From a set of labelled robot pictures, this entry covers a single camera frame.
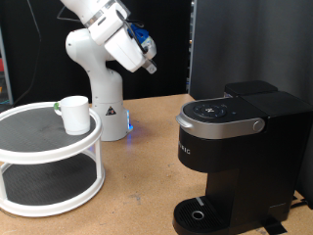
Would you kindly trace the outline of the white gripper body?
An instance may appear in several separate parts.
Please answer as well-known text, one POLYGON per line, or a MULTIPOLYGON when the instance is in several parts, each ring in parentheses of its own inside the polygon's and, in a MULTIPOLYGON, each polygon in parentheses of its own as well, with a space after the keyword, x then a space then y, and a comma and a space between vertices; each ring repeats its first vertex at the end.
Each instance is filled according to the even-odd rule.
POLYGON ((136 41, 122 27, 105 43, 106 50, 128 71, 134 72, 146 59, 136 41))

